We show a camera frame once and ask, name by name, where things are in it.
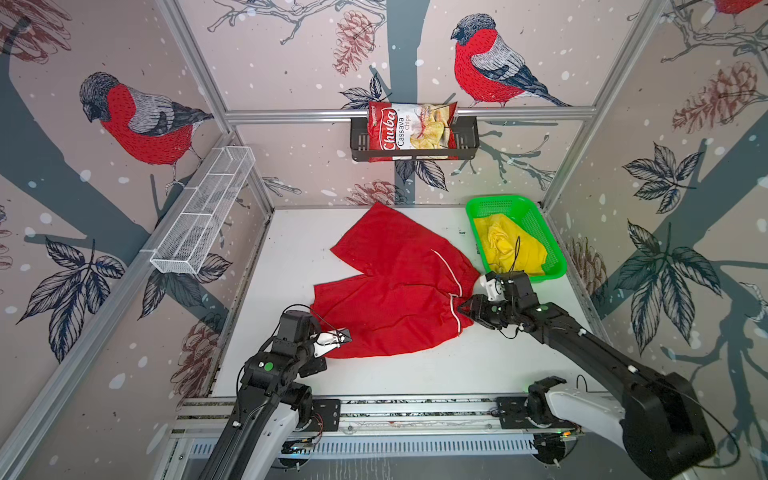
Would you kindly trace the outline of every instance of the bird-patterned wall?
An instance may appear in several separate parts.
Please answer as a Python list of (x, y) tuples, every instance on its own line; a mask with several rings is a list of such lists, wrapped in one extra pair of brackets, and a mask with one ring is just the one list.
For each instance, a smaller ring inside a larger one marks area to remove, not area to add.
[[(552, 216), (614, 346), (690, 379), (738, 439), (736, 466), (696, 476), (766, 478), (768, 6), (683, 3), (667, 6)], [(707, 421), (719, 459), (703, 464), (733, 462)]]
[(479, 122), (471, 161), (355, 162), (349, 124), (241, 125), (243, 142), (276, 207), (294, 205), (465, 204), (477, 195), (518, 194), (541, 201), (580, 121)]
[[(4, 442), (220, 132), (151, 0), (0, 12)], [(26, 478), (148, 476), (154, 424), (206, 388), (259, 211), (243, 190), (201, 275), (150, 278), (167, 295), (137, 298)]]
[(180, 3), (227, 107), (266, 110), (341, 108), (373, 72), (390, 101), (591, 105), (643, 2)]

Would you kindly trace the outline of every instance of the bird tail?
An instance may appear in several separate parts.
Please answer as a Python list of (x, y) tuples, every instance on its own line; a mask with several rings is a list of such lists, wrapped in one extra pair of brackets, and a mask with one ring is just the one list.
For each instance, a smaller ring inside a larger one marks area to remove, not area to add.
[(560, 101), (559, 99), (551, 96), (549, 93), (546, 93), (546, 94), (545, 93), (540, 93), (540, 94), (538, 94), (538, 96), (541, 97), (541, 98), (544, 98), (545, 100), (549, 100), (550, 102), (552, 102), (553, 104), (557, 105), (558, 107), (570, 107), (569, 104), (567, 104), (567, 103), (565, 103), (563, 101)]

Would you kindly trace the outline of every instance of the bag of chips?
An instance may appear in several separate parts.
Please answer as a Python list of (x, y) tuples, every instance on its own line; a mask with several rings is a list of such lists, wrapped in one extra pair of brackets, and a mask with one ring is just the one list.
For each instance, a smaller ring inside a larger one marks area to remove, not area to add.
[[(392, 151), (391, 157), (370, 161), (411, 160), (396, 156), (398, 150), (456, 148), (451, 133), (456, 103), (448, 105), (392, 104), (372, 101), (368, 106), (370, 150)], [(454, 160), (446, 155), (425, 155), (419, 159)]]

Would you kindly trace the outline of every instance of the white table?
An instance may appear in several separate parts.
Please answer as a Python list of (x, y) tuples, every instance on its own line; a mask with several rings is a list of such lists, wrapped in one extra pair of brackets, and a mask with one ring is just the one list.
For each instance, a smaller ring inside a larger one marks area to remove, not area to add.
[[(313, 285), (359, 274), (329, 249), (366, 211), (336, 208), (275, 212), (214, 385), (214, 396), (235, 395), (240, 367), (272, 333), (286, 306), (311, 305)], [(483, 271), (463, 208), (400, 211), (449, 240), (478, 271)], [(539, 301), (557, 303), (590, 330), (567, 278), (534, 283), (534, 290)], [(551, 375), (575, 382), (579, 373), (585, 375), (591, 389), (599, 389), (598, 382), (571, 360), (529, 335), (521, 333), (510, 340), (479, 325), (422, 352), (327, 361), (325, 372), (297, 380), (311, 386), (314, 395), (518, 393)]]

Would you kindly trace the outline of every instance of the yellow garment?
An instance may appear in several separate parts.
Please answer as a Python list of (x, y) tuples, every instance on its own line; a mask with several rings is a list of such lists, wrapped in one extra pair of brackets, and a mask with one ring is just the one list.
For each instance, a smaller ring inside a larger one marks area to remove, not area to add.
[[(547, 261), (547, 249), (541, 242), (528, 235), (504, 214), (475, 218), (475, 228), (480, 236), (488, 266), (496, 273), (524, 270), (528, 275), (544, 275), (541, 266)], [(515, 244), (520, 236), (520, 251), (515, 261)]]

